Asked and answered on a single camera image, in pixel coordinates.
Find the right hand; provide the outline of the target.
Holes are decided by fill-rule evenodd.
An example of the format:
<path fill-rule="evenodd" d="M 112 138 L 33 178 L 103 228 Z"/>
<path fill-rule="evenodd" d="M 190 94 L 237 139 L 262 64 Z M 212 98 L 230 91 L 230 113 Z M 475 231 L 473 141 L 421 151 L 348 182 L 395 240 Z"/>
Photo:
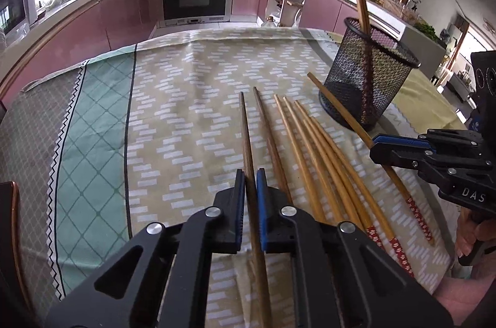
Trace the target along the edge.
<path fill-rule="evenodd" d="M 457 221 L 457 239 L 455 249 L 458 257 L 467 256 L 476 241 L 495 240 L 495 219 L 475 222 L 473 212 L 462 208 Z"/>

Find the pink sleeve forearm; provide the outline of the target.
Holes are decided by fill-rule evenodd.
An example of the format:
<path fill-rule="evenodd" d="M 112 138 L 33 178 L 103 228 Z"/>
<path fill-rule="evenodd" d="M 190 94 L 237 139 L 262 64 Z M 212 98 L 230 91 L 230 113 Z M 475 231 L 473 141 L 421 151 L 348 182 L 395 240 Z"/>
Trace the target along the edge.
<path fill-rule="evenodd" d="M 495 276 L 443 278 L 434 297 L 448 310 L 454 327 L 495 327 Z"/>

